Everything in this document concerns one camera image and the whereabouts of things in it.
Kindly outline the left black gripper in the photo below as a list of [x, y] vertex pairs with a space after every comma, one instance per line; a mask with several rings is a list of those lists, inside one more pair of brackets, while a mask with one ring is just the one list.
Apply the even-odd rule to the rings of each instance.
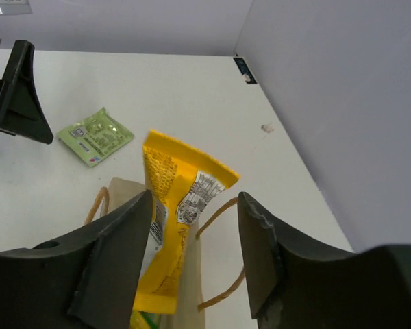
[[0, 78], [0, 132], [50, 144], [53, 133], [34, 83], [34, 52], [27, 40], [17, 40], [11, 50]]

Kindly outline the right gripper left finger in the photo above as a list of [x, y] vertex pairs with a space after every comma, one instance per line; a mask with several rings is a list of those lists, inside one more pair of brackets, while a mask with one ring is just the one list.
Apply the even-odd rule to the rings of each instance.
[[68, 234], [0, 252], [0, 328], [128, 328], [152, 214], [144, 191]]

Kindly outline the green mint sachet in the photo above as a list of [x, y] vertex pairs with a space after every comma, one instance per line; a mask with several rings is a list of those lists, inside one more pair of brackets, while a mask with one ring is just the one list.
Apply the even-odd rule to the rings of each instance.
[[57, 138], [87, 166], [95, 167], [134, 139], [105, 108], [57, 133]]

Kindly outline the brown paper bag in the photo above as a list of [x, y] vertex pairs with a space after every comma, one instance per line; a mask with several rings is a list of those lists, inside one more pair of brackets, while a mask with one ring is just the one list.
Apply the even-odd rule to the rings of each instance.
[[[97, 193], [84, 223], [86, 225], [89, 224], [94, 219], [98, 210], [101, 211], [100, 215], [104, 216], [144, 190], [144, 184], [118, 177], [112, 178], [109, 186], [101, 187]], [[236, 197], [230, 199], [222, 205], [204, 225], [199, 227], [195, 224], [193, 226], [195, 235], [189, 237], [184, 270], [179, 279], [177, 310], [173, 315], [161, 315], [162, 321], [160, 328], [205, 328], [205, 309], [222, 302], [243, 282], [245, 273], [241, 271], [230, 288], [207, 301], [203, 300], [201, 288], [201, 243], [199, 237], [219, 215], [237, 203], [238, 199]]]

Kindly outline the green yellow snack bag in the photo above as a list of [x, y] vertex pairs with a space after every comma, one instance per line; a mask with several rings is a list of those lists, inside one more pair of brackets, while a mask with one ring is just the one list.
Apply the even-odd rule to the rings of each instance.
[[130, 329], [159, 329], [162, 321], [161, 314], [133, 310], [130, 317]]

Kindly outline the yellow snack bar wrapper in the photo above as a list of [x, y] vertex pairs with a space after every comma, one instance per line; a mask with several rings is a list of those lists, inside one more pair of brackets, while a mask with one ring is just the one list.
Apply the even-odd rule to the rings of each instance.
[[153, 218], [133, 309], [171, 315], [190, 229], [208, 203], [240, 176], [205, 152], [155, 130], [149, 131], [142, 152]]

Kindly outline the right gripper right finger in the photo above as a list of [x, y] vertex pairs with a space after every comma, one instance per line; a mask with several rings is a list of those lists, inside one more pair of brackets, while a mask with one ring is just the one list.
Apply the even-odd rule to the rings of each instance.
[[246, 192], [238, 195], [238, 228], [259, 328], [411, 328], [411, 244], [338, 249]]

